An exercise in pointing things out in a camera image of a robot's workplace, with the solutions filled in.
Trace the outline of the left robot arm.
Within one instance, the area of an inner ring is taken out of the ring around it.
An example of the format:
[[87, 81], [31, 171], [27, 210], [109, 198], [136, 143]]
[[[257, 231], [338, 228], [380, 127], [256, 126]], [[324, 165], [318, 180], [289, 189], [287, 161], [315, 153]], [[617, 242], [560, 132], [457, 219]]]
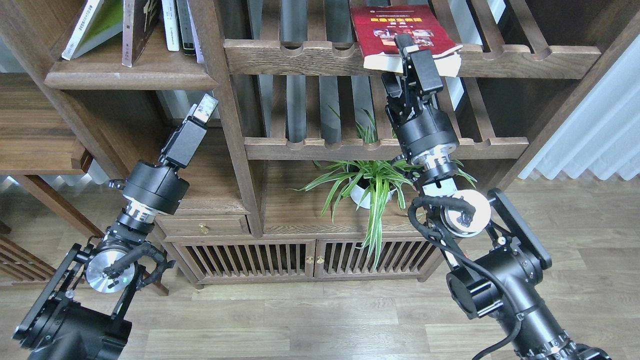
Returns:
[[[158, 215], [178, 209], [189, 188], [178, 171], [191, 162], [217, 107], [216, 98], [204, 95], [171, 133], [158, 164], [138, 161], [126, 179], [109, 183], [121, 189], [128, 204], [96, 246], [72, 246], [14, 331], [13, 338], [30, 350], [31, 360], [119, 358], [131, 333], [125, 314], [135, 292], [160, 280], [175, 264], [147, 236]], [[98, 312], [75, 300], [80, 280], [101, 293], [120, 293], [114, 310]]]

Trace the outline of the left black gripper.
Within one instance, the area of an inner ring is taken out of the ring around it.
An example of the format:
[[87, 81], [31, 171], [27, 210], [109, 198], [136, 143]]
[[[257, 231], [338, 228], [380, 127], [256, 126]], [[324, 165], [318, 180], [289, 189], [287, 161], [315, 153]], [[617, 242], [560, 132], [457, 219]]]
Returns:
[[114, 178], [109, 186], [119, 189], [130, 202], [138, 202], [162, 214], [175, 214], [190, 184], [178, 176], [185, 169], [208, 130], [206, 124], [217, 109], [219, 100], [208, 93], [170, 134], [154, 165], [138, 161], [127, 178]]

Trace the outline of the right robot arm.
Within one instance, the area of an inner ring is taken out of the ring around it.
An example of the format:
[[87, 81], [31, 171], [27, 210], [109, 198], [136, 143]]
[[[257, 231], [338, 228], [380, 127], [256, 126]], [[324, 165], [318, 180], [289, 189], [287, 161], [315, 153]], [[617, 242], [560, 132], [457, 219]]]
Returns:
[[394, 41], [403, 76], [387, 71], [382, 82], [402, 159], [417, 166], [404, 174], [419, 191], [407, 216], [445, 256], [450, 268], [446, 284], [455, 303], [469, 319], [496, 319], [506, 333], [475, 359], [512, 344], [521, 360], [608, 360], [601, 348], [574, 342], [538, 294], [535, 287], [553, 260], [500, 189], [440, 196], [425, 190], [457, 173], [450, 153], [459, 142], [447, 114], [433, 105], [443, 84], [432, 53], [407, 33]]

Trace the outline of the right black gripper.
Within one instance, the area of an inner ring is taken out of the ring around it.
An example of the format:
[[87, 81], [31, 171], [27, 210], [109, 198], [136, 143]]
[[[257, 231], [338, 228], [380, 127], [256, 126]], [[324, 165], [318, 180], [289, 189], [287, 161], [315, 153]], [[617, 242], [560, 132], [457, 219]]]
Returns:
[[443, 83], [429, 50], [416, 48], [411, 34], [395, 35], [403, 76], [382, 74], [385, 107], [407, 164], [426, 171], [456, 171], [450, 154], [459, 141], [446, 112], [434, 106]]

